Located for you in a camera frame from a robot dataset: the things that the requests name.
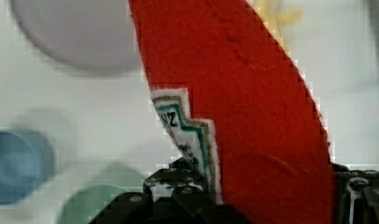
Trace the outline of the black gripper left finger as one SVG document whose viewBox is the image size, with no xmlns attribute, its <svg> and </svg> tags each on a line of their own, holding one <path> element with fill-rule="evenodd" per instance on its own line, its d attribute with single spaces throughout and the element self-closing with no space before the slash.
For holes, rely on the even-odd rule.
<svg viewBox="0 0 379 224">
<path fill-rule="evenodd" d="M 171 162 L 167 168 L 156 171 L 143 182 L 143 192 L 153 202 L 170 198 L 174 190 L 181 187 L 194 187 L 203 194 L 209 193 L 205 178 L 184 158 Z"/>
</svg>

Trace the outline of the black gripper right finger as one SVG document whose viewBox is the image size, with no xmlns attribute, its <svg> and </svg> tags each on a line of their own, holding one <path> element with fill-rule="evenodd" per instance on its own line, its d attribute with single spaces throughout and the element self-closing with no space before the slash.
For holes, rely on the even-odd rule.
<svg viewBox="0 0 379 224">
<path fill-rule="evenodd" d="M 379 224 L 379 172 L 333 164 L 334 224 Z"/>
</svg>

